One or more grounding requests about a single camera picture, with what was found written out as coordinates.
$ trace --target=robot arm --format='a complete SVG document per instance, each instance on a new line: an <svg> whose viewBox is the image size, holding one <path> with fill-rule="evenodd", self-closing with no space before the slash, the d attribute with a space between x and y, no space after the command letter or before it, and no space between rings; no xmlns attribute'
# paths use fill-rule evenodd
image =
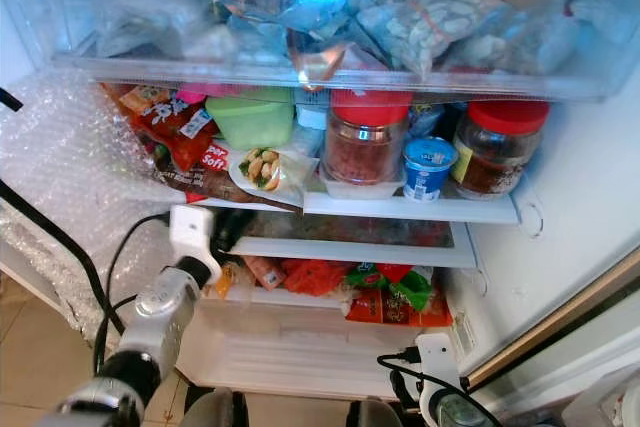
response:
<svg viewBox="0 0 640 427"><path fill-rule="evenodd" d="M142 423L144 409L175 365L200 290L220 278L220 265L211 254L213 227L209 210L172 208L175 265L163 269L138 294L134 318L102 370L38 426L137 427Z"/></svg>

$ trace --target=red lid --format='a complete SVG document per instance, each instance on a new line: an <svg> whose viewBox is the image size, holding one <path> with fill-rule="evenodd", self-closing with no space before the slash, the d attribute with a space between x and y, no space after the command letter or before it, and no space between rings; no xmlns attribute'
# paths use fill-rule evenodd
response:
<svg viewBox="0 0 640 427"><path fill-rule="evenodd" d="M481 127L500 134L522 135L540 130L549 114L549 103L535 100L469 102L469 117Z"/></svg>
<svg viewBox="0 0 640 427"><path fill-rule="evenodd" d="M333 90L331 108L342 120L356 125L389 125L403 120L409 113L412 92L386 90Z"/></svg>

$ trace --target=blue and white yogurt cup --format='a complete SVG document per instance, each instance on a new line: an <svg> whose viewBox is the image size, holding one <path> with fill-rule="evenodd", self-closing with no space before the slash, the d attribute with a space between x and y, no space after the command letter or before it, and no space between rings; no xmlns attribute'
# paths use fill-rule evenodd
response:
<svg viewBox="0 0 640 427"><path fill-rule="evenodd" d="M418 202L436 200L449 169L458 160L456 149L439 137L427 137L409 141L403 153L407 171L404 196Z"/></svg>

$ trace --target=jar of chili sauce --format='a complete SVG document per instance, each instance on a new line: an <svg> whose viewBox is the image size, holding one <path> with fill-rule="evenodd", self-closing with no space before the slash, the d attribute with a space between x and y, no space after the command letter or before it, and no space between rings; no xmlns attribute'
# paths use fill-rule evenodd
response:
<svg viewBox="0 0 640 427"><path fill-rule="evenodd" d="M549 104L538 101L471 101L458 124L451 168L458 192L490 200L511 192L540 143Z"/></svg>
<svg viewBox="0 0 640 427"><path fill-rule="evenodd" d="M411 92L334 90L322 162L335 179L373 185L401 165Z"/></svg>

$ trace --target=green plastic container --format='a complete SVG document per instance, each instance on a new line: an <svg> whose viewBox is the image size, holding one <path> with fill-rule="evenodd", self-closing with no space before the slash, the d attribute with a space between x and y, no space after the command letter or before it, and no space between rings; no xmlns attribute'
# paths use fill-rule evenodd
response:
<svg viewBox="0 0 640 427"><path fill-rule="evenodd" d="M209 97L206 109L234 149L286 144L293 125L291 89L267 87L245 97Z"/></svg>

